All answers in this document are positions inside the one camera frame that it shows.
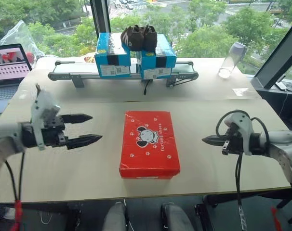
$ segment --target wooden table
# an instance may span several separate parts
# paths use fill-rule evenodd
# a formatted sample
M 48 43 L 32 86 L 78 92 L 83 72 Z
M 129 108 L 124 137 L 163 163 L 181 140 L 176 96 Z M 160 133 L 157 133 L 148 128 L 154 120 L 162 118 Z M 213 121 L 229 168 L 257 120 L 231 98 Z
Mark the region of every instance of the wooden table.
M 67 150 L 27 149 L 23 175 L 23 202 L 60 202 L 104 198 L 162 195 L 213 194 L 235 192 L 236 155 L 222 155 L 221 148 L 202 142 L 215 133 L 219 118 L 233 109 L 242 109 L 261 118 L 269 130 L 286 126 L 264 100 L 218 100 L 193 102 L 93 103 L 61 100 L 60 114 L 87 113 L 93 119 L 70 125 L 69 137 L 102 134 L 103 138 L 87 147 Z M 27 121 L 30 101 L 14 101 L 0 117 L 0 122 Z M 171 180 L 124 180 L 119 162 L 126 110 L 164 110 L 172 115 L 181 172 Z M 262 128 L 254 123 L 255 132 Z M 226 131 L 222 125 L 221 133 Z M 9 158 L 18 176 L 21 155 Z M 244 156 L 241 190 L 262 191 L 289 187 L 279 164 L 270 158 Z M 9 174 L 0 174 L 0 202 L 12 202 Z
M 11 100 L 33 102 L 36 97 L 35 84 L 49 91 L 60 102 L 159 102 L 159 101 L 196 101 L 225 99 L 261 99 L 249 80 L 235 68 L 231 77 L 223 79 L 217 75 L 223 58 L 178 58 L 178 61 L 193 61 L 199 78 L 192 82 L 175 86 L 165 86 L 165 79 L 156 79 L 147 87 L 140 80 L 84 80 L 85 88 L 77 89 L 71 80 L 51 81 L 47 78 L 54 69 L 56 60 L 83 62 L 81 58 L 41 58 L 19 86 Z

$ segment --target window frame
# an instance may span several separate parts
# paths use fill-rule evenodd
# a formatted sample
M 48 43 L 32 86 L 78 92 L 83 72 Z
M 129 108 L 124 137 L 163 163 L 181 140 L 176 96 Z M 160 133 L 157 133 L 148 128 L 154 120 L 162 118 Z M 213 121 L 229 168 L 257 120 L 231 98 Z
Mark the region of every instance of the window frame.
M 292 26 L 270 57 L 256 73 L 253 82 L 270 89 L 278 79 L 292 66 Z
M 100 32 L 111 32 L 107 0 L 90 0 L 97 38 Z
M 90 0 L 97 37 L 111 32 L 107 0 Z M 254 86 L 270 89 L 292 66 L 292 26 L 252 79 Z

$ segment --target green tree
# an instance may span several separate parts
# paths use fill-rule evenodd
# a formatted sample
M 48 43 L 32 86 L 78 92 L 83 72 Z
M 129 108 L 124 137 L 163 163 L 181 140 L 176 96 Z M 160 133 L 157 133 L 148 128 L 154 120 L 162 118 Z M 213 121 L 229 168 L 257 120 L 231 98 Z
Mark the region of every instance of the green tree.
M 172 27 L 172 18 L 169 13 L 162 12 L 161 7 L 147 5 L 148 11 L 143 15 L 142 23 L 152 25 L 157 33 L 164 34 L 168 39 Z
M 172 18 L 170 32 L 171 42 L 173 43 L 175 40 L 179 41 L 181 36 L 186 32 L 186 13 L 182 8 L 173 5 L 170 17 Z
M 0 38 L 18 21 L 27 18 L 24 1 L 0 0 Z
M 260 50 L 264 45 L 264 36 L 269 33 L 272 24 L 273 20 L 269 13 L 244 7 L 227 19 L 225 28 L 229 34 L 237 37 L 239 42 Z
M 122 15 L 110 20 L 112 32 L 122 32 L 127 27 L 141 24 L 141 17 L 134 14 Z
M 189 4 L 189 30 L 194 31 L 203 25 L 211 26 L 225 12 L 226 3 L 213 0 L 192 0 Z
M 262 53 L 264 60 L 266 60 L 271 55 L 273 50 L 281 42 L 287 32 L 287 28 L 271 28 L 270 31 L 264 36 L 265 44 L 268 47 L 268 50 Z
M 83 14 L 79 0 L 0 0 L 0 38 L 20 20 L 53 26 Z
M 279 7 L 283 10 L 282 16 L 292 23 L 292 0 L 279 0 Z
M 55 30 L 50 24 L 42 25 L 42 23 L 30 23 L 28 29 L 35 43 L 42 43 L 46 36 L 54 35 Z
M 82 24 L 78 25 L 75 34 L 73 35 L 75 43 L 80 44 L 80 55 L 93 52 L 97 46 L 97 34 L 92 18 L 83 18 Z
M 225 57 L 236 41 L 220 26 L 203 26 L 180 40 L 175 49 L 178 57 Z
M 60 57 L 80 56 L 95 51 L 97 36 L 92 19 L 83 18 L 73 35 L 56 33 L 49 24 L 29 24 L 28 28 L 38 48 L 45 54 Z

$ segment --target cartoon dog print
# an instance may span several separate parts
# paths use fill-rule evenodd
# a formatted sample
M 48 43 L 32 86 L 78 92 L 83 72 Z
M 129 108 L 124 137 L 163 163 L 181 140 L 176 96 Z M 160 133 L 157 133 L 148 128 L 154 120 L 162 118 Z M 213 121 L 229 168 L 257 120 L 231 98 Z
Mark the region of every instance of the cartoon dog print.
M 137 145 L 141 148 L 145 148 L 148 143 L 158 143 L 159 135 L 157 131 L 146 129 L 145 127 L 138 127 L 141 141 L 137 141 Z

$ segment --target road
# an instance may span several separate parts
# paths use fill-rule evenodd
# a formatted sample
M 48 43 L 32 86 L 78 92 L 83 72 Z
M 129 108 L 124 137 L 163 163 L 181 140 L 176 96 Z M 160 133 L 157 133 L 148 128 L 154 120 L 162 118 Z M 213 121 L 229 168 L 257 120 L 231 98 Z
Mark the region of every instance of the road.
M 188 0 L 167 0 L 167 1 L 161 1 L 156 2 L 156 5 L 159 5 L 162 7 L 162 12 L 169 13 L 172 9 L 173 5 L 177 5 L 181 7 L 184 11 L 187 12 L 188 6 L 190 1 Z M 143 0 L 137 0 L 137 3 L 131 3 L 133 9 L 135 9 L 138 13 L 138 15 L 142 15 L 147 12 L 147 5 L 149 3 Z M 232 15 L 235 15 L 242 7 L 248 6 L 248 3 L 241 3 L 241 4 L 228 4 L 226 7 L 225 13 L 221 14 L 219 16 L 218 21 L 215 24 L 220 24 L 223 21 L 226 21 L 226 19 Z M 255 9 L 256 11 L 265 11 L 269 5 L 269 2 L 261 2 L 261 3 L 251 3 L 250 7 Z M 132 10 L 126 9 L 124 5 L 121 5 L 123 8 L 115 8 L 115 5 L 110 3 L 110 19 L 120 16 L 122 14 L 131 14 L 133 13 Z

